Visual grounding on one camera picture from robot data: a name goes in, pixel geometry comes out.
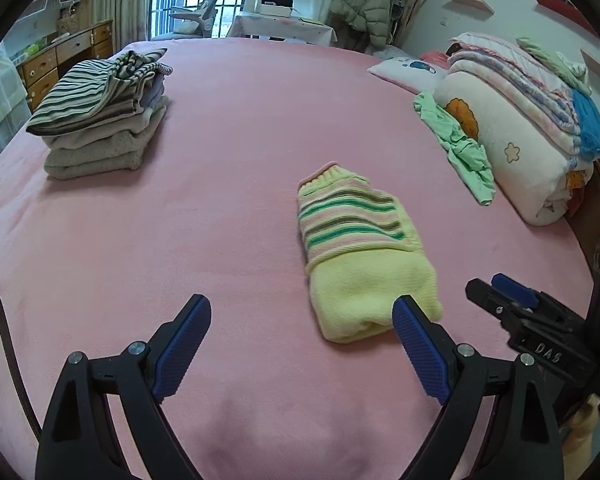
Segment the right hand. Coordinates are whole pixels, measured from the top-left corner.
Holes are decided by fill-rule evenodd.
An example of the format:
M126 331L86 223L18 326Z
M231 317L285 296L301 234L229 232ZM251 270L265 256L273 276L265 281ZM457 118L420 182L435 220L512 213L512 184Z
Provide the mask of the right hand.
M600 398L591 394L568 422L568 434L562 442L564 479L577 480L592 462L593 432L600 419Z

